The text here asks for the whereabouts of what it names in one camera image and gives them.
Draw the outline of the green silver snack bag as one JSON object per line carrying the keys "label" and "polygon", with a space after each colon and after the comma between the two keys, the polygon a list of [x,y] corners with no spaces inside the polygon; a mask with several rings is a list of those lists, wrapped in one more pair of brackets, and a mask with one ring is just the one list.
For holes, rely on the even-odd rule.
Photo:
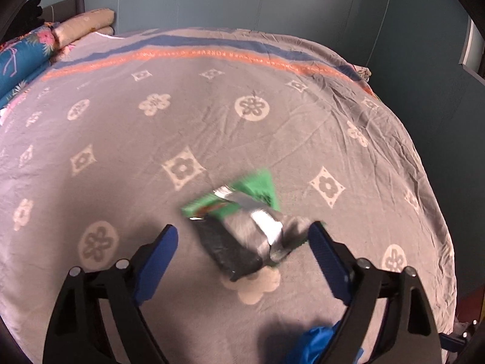
{"label": "green silver snack bag", "polygon": [[282,262],[308,239],[309,218],[282,214],[272,175],[255,171],[182,207],[202,247],[230,281]]}

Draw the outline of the blue glove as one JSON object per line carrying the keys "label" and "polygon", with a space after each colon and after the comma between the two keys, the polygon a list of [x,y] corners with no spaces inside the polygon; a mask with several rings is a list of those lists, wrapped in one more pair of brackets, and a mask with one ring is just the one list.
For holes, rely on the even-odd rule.
{"label": "blue glove", "polygon": [[314,364],[323,354],[334,337],[340,323],[333,326],[317,326],[304,332],[295,346],[288,352],[283,363],[289,364]]}

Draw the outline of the grey patterned bed blanket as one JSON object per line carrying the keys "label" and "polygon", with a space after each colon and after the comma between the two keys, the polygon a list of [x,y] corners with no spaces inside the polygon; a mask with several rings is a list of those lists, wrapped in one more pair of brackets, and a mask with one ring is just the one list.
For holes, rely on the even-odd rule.
{"label": "grey patterned bed blanket", "polygon": [[455,253],[405,127],[332,50],[249,30],[92,34],[1,128],[1,316],[41,362],[68,270],[103,270],[167,224],[178,250],[141,307],[171,363],[279,363],[344,313],[308,245],[230,282],[182,208],[267,171],[282,213],[375,266],[418,271],[452,331]]}

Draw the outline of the floral sheet at bed edge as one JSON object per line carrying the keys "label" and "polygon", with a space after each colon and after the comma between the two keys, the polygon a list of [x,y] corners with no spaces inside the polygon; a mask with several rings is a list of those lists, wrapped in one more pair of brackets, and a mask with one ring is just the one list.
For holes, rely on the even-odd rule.
{"label": "floral sheet at bed edge", "polygon": [[362,81],[369,82],[372,72],[368,67],[353,65],[353,69],[356,71]]}

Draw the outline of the beige folded quilt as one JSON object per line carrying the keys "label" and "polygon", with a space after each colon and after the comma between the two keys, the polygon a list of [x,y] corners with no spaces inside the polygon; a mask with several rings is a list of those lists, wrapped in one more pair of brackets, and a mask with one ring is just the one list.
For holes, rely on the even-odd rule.
{"label": "beige folded quilt", "polygon": [[52,30],[55,45],[58,49],[62,49],[93,32],[114,35],[112,27],[114,20],[115,11],[109,8],[100,8],[73,16]]}

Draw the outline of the blue floral folded quilt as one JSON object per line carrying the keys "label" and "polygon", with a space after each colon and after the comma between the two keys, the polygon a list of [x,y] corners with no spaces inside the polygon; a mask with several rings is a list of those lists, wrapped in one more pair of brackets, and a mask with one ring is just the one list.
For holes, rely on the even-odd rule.
{"label": "blue floral folded quilt", "polygon": [[56,51],[53,25],[42,25],[1,47],[1,108],[50,64]]}

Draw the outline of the grey padded headboard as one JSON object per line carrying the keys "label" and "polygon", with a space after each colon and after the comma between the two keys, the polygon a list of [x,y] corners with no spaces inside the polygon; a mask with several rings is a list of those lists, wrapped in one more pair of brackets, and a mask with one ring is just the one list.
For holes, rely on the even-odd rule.
{"label": "grey padded headboard", "polygon": [[85,12],[85,0],[62,0],[43,8],[40,16],[46,22],[64,22]]}

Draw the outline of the black clothing pile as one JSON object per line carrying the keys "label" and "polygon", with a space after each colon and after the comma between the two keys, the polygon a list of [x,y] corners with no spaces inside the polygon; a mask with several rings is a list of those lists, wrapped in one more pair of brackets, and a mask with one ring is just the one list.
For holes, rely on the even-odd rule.
{"label": "black clothing pile", "polygon": [[16,23],[24,32],[31,31],[44,24],[41,0],[28,0],[16,15]]}

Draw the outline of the window with white frame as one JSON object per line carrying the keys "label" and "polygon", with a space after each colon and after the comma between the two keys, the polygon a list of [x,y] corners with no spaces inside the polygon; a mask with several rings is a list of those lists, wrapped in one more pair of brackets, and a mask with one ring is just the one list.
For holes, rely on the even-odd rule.
{"label": "window with white frame", "polygon": [[484,37],[470,17],[459,64],[467,73],[484,84]]}

